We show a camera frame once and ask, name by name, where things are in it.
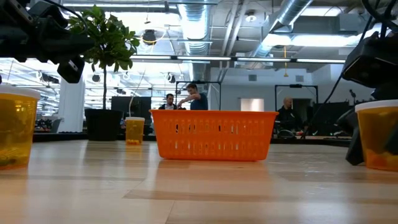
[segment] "man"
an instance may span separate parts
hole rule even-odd
[[[301,131],[303,123],[299,114],[292,109],[292,99],[290,97],[284,98],[284,105],[278,112],[279,115],[276,120],[280,121],[282,129]]]
[[[187,91],[190,96],[180,101],[177,105],[178,108],[181,108],[183,103],[193,100],[191,102],[191,110],[208,110],[207,96],[204,93],[198,93],[196,84],[187,85]]]
[[[177,106],[175,104],[173,104],[174,101],[174,95],[169,93],[166,95],[166,101],[167,103],[163,104],[162,106],[160,106],[160,110],[176,110]]]

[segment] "plastic container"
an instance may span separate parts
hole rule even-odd
[[[131,146],[141,145],[144,135],[145,118],[126,118],[126,144]]]
[[[388,139],[398,126],[398,100],[373,101],[355,106],[366,166],[398,171],[398,154],[391,153]],[[398,152],[395,144],[393,151]]]
[[[40,93],[0,85],[0,169],[29,163]]]
[[[260,161],[278,112],[151,110],[166,159]]]

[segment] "black pot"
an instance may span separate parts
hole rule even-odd
[[[90,141],[115,141],[123,113],[115,110],[85,109],[87,134]]]

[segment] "orange basket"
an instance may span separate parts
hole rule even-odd
[[[260,161],[278,112],[151,110],[166,159]]]

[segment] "clear plastic cup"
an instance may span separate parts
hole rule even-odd
[[[29,163],[40,93],[0,85],[0,169]]]
[[[388,142],[398,125],[398,100],[361,103],[355,106],[355,111],[366,166],[398,171],[398,155],[388,150]]]
[[[142,144],[144,135],[145,118],[128,117],[126,118],[126,144],[136,146]]]

